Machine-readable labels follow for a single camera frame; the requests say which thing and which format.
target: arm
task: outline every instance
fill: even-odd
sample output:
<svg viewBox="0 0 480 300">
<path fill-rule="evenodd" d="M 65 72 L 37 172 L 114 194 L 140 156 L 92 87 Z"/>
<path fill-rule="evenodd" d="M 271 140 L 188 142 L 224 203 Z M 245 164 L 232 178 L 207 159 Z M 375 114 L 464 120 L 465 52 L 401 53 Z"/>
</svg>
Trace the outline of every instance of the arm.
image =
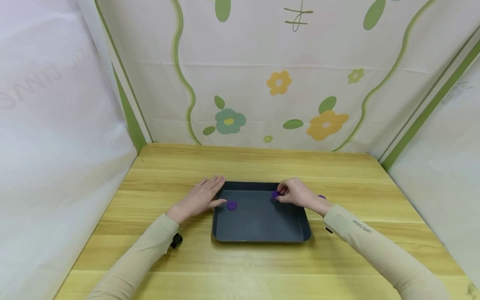
<svg viewBox="0 0 480 300">
<path fill-rule="evenodd" d="M 450 299 L 429 269 L 345 208 L 330 208 L 324 223 L 385 277 L 403 300 Z"/>
<path fill-rule="evenodd" d="M 225 183 L 222 177 L 203 179 L 172 206 L 166 214 L 158 217 L 145 233 L 113 265 L 87 300 L 129 300 L 152 265 L 165 253 L 177 233 L 179 224 L 191 216 L 226 202 L 212 198 Z"/>
<path fill-rule="evenodd" d="M 88 300 L 130 299 L 152 265 L 165 253 L 179 225 L 159 216 L 95 286 Z"/>
<path fill-rule="evenodd" d="M 363 256 L 398 291 L 403 300 L 448 300 L 443 284 L 419 261 L 345 208 L 317 197 L 298 178 L 277 188 L 280 202 L 309 208 L 324 217 L 327 228 Z"/>
</svg>

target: beige sleeve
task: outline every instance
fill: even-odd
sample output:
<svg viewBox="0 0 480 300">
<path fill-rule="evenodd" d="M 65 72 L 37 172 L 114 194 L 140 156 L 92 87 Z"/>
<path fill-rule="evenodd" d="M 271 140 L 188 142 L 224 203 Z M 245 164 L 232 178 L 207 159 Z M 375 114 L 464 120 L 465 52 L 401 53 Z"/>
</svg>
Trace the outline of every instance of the beige sleeve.
<svg viewBox="0 0 480 300">
<path fill-rule="evenodd" d="M 445 286 L 424 265 L 345 208 L 332 207 L 324 223 L 385 277 L 403 300 L 450 299 Z"/>
<path fill-rule="evenodd" d="M 167 253 L 178 227 L 165 214 L 158 217 L 103 276 L 87 300 L 129 300 L 152 265 Z"/>
</svg>

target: green wavy line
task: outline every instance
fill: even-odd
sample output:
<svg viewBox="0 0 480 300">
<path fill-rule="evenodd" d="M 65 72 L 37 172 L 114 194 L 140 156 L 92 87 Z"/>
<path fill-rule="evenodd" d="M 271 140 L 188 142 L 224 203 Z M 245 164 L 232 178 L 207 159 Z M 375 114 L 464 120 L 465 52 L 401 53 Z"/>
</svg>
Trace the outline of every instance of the green wavy line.
<svg viewBox="0 0 480 300">
<path fill-rule="evenodd" d="M 185 79 L 185 76 L 183 76 L 179 63 L 179 43 L 181 34 L 183 32 L 183 13 L 181 11 L 180 3 L 178 2 L 178 0 L 171 0 L 171 2 L 173 4 L 173 7 L 175 8 L 175 13 L 177 14 L 177 30 L 175 31 L 172 42 L 173 66 L 175 67 L 175 72 L 177 73 L 179 80 L 182 82 L 183 86 L 188 90 L 190 94 L 190 106 L 188 107 L 187 116 L 185 117 L 187 121 L 188 133 L 197 145 L 201 145 L 202 143 L 195 136 L 192 127 L 192 110 L 196 103 L 195 92 L 193 91 L 192 86 Z"/>
<path fill-rule="evenodd" d="M 376 91 L 378 91 L 392 76 L 392 74 L 396 71 L 397 66 L 400 64 L 400 62 L 403 59 L 403 56 L 405 54 L 405 50 L 407 49 L 408 45 L 408 37 L 410 36 L 411 29 L 415 22 L 420 18 L 422 13 L 424 13 L 427 8 L 432 5 L 436 0 L 428 0 L 427 3 L 425 3 L 420 10 L 413 16 L 413 18 L 410 20 L 410 23 L 408 23 L 407 28 L 405 29 L 405 33 L 403 34 L 403 40 L 402 40 L 402 47 L 400 49 L 400 53 L 398 54 L 398 57 L 396 58 L 395 63 L 393 64 L 392 68 L 388 72 L 388 74 L 385 76 L 385 78 L 376 86 L 374 87 L 363 99 L 362 104 L 361 104 L 361 116 L 360 120 L 353 129 L 352 133 L 348 136 L 348 138 L 335 150 L 333 151 L 338 151 L 342 149 L 346 144 L 350 142 L 350 140 L 357 134 L 357 131 L 360 129 L 360 126 L 362 125 L 363 121 L 365 120 L 365 115 L 367 114 L 366 111 L 366 106 L 367 102 L 370 99 L 370 97 L 375 94 Z"/>
</svg>

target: green border trim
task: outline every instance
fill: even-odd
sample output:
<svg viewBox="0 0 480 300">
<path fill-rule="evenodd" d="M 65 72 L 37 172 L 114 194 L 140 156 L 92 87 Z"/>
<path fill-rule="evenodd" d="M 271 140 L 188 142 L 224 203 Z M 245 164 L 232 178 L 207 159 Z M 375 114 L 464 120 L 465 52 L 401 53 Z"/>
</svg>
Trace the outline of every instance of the green border trim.
<svg viewBox="0 0 480 300">
<path fill-rule="evenodd" d="M 179 80 L 182 82 L 183 86 L 188 90 L 190 94 L 190 106 L 188 107 L 187 115 L 185 116 L 185 120 L 187 121 L 188 133 L 192 138 L 192 140 L 197 145 L 201 145 L 202 143 L 195 136 L 195 133 L 193 132 L 193 127 L 192 127 L 192 110 L 196 103 L 195 92 L 192 86 L 185 79 L 185 76 L 183 76 L 183 73 L 180 68 L 180 62 L 179 62 L 179 44 L 180 44 L 180 37 L 183 32 L 183 13 L 181 11 L 181 6 L 178 0 L 171 0 L 171 2 L 175 9 L 175 14 L 177 15 L 177 30 L 175 31 L 175 35 L 173 36 L 173 42 L 172 42 L 173 66 L 175 67 L 174 69 L 175 69 L 175 72 L 177 73 Z"/>
<path fill-rule="evenodd" d="M 125 112 L 125 120 L 127 121 L 128 134 L 132 139 L 132 143 L 135 146 L 135 149 L 137 149 L 137 154 L 139 154 L 143 146 L 147 144 L 147 141 L 145 140 L 144 133 L 142 132 L 142 129 L 138 124 L 137 118 L 133 113 L 132 107 L 130 106 L 130 102 L 128 101 L 127 95 L 123 90 L 123 86 L 120 83 L 119 77 L 113 65 L 112 65 L 112 68 L 113 68 L 113 74 L 115 75 L 115 80 L 117 81 L 117 86 L 119 89 L 123 111 Z"/>
<path fill-rule="evenodd" d="M 428 117 L 432 114 L 435 108 L 443 100 L 446 94 L 452 89 L 452 87 L 457 83 L 460 77 L 465 73 L 468 67 L 473 63 L 473 61 L 480 54 L 480 39 L 477 41 L 472 50 L 467 54 L 465 59 L 460 63 L 460 65 L 455 69 L 453 74 L 448 78 L 442 88 L 438 93 L 433 97 L 430 103 L 425 107 L 425 109 L 420 113 L 418 118 L 413 122 L 412 126 L 407 130 L 407 132 L 402 136 L 398 144 L 393 148 L 392 152 L 387 156 L 385 161 L 382 163 L 385 171 L 389 171 L 390 168 L 395 163 L 396 159 L 400 156 L 403 149 L 408 145 L 408 143 L 413 139 L 417 134 L 420 127 L 425 123 Z"/>
<path fill-rule="evenodd" d="M 405 51 L 407 50 L 408 46 L 408 37 L 410 36 L 410 32 L 413 28 L 413 25 L 417 22 L 417 20 L 420 18 L 420 16 L 423 14 L 424 11 L 427 10 L 427 8 L 432 5 L 436 0 L 428 0 L 427 3 L 425 3 L 419 11 L 413 16 L 413 18 L 410 20 L 410 22 L 407 25 L 407 28 L 405 29 L 405 33 L 403 34 L 403 39 L 402 39 L 402 47 L 400 48 L 400 53 L 398 54 L 398 57 L 396 58 L 395 63 L 393 64 L 392 68 L 388 72 L 388 74 L 385 76 L 385 78 L 376 86 L 374 87 L 363 99 L 361 103 L 361 116 L 360 120 L 358 121 L 357 125 L 353 129 L 352 133 L 348 136 L 348 138 L 336 149 L 333 151 L 338 151 L 341 150 L 346 144 L 348 144 L 353 137 L 357 134 L 357 131 L 360 129 L 363 121 L 365 120 L 365 116 L 367 115 L 367 103 L 370 97 L 375 94 L 392 76 L 392 74 L 396 71 L 396 68 L 400 64 L 400 62 L 403 59 L 403 56 L 405 55 Z"/>
<path fill-rule="evenodd" d="M 103 23 L 103 27 L 105 28 L 105 31 L 107 32 L 107 35 L 108 35 L 108 39 L 110 40 L 110 43 L 112 44 L 112 47 L 113 47 L 113 50 L 115 51 L 115 55 L 117 56 L 117 59 L 119 61 L 119 64 L 120 64 L 120 67 L 123 71 L 123 75 L 125 76 L 125 79 L 127 80 L 127 83 L 128 83 L 128 87 L 130 88 L 130 91 L 132 92 L 132 95 L 133 95 L 133 99 L 135 100 L 135 103 L 137 105 L 137 108 L 138 108 L 138 111 L 140 112 L 140 116 L 142 117 L 142 120 L 145 124 L 145 128 L 147 129 L 147 132 L 148 132 L 148 136 L 150 137 L 150 140 L 153 142 L 153 138 L 152 138 L 152 135 L 150 133 L 150 130 L 148 129 L 148 126 L 147 126 L 147 123 L 145 121 L 145 117 L 144 117 L 144 114 L 142 113 L 142 110 L 140 109 L 140 105 L 138 105 L 138 101 L 137 101 L 137 96 L 135 95 L 135 92 L 133 91 L 133 87 L 132 87 L 132 84 L 130 83 L 130 79 L 128 78 L 127 76 L 127 72 L 125 71 L 125 67 L 123 66 L 123 63 L 120 59 L 120 54 L 117 50 L 117 47 L 115 46 L 115 43 L 113 42 L 113 38 L 112 38 L 112 34 L 110 33 L 110 30 L 108 29 L 108 26 L 107 26 L 107 22 L 105 21 L 105 18 L 103 16 L 103 13 L 100 9 L 100 5 L 98 4 L 98 0 L 95 0 L 95 6 L 96 6 L 96 10 L 98 12 L 98 15 L 100 16 L 100 19 L 102 20 L 102 23 Z M 126 109 L 125 109 L 125 105 L 123 106 L 123 110 L 125 111 L 125 118 L 126 118 L 126 115 L 127 115 L 127 112 L 126 112 Z"/>
<path fill-rule="evenodd" d="M 445 73 L 447 72 L 447 70 L 452 66 L 452 64 L 454 63 L 454 61 L 457 59 L 457 57 L 460 55 L 460 53 L 463 51 L 463 49 L 465 48 L 465 46 L 470 42 L 470 40 L 472 39 L 472 37 L 477 33 L 478 29 L 475 30 L 473 32 L 473 34 L 467 39 L 467 41 L 462 45 L 462 47 L 460 47 L 460 50 L 457 51 L 457 53 L 454 55 L 454 57 L 452 58 L 452 60 L 450 60 L 450 62 L 447 64 L 447 66 L 444 68 L 444 70 L 442 71 L 442 73 L 440 74 L 440 76 L 438 76 L 437 80 L 435 80 L 435 82 L 433 83 L 433 85 L 431 86 L 431 88 L 428 90 L 427 94 L 425 95 L 425 97 L 423 97 L 423 99 L 420 101 L 420 103 L 417 105 L 417 107 L 415 108 L 415 110 L 413 110 L 413 112 L 411 113 L 411 115 L 409 116 L 409 118 L 407 119 L 407 121 L 405 122 L 405 124 L 403 124 L 402 128 L 400 128 L 400 130 L 397 132 L 397 134 L 395 135 L 395 137 L 392 139 L 392 141 L 390 142 L 390 144 L 388 144 L 387 148 L 385 149 L 385 151 L 382 153 L 382 155 L 380 155 L 380 157 L 378 158 L 378 161 L 381 161 L 382 160 L 382 157 L 384 157 L 384 155 L 387 153 L 388 149 L 390 149 L 390 147 L 392 146 L 392 144 L 396 141 L 397 137 L 402 133 L 402 131 L 405 129 L 405 127 L 407 126 L 407 124 L 410 122 L 410 120 L 413 118 L 413 116 L 417 113 L 417 111 L 420 109 L 420 107 L 422 106 L 422 104 L 425 102 L 425 100 L 430 96 L 430 94 L 432 93 L 432 91 L 434 90 L 434 88 L 437 86 L 437 84 L 440 82 L 440 80 L 445 76 Z"/>
</svg>

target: wooden table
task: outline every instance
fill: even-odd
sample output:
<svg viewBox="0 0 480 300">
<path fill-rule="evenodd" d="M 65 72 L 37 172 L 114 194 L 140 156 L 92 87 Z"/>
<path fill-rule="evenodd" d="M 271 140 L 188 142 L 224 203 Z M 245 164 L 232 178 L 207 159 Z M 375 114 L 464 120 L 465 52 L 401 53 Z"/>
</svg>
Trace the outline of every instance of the wooden table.
<svg viewBox="0 0 480 300">
<path fill-rule="evenodd" d="M 469 280 L 379 163 L 367 154 L 149 144 L 98 223 L 57 300 L 84 299 L 160 214 L 203 177 L 270 181 L 298 176 L 432 270 L 452 299 Z M 300 245 L 219 244 L 211 212 L 179 229 L 184 238 L 147 274 L 134 299 L 400 299 L 360 255 L 307 212 Z"/>
</svg>

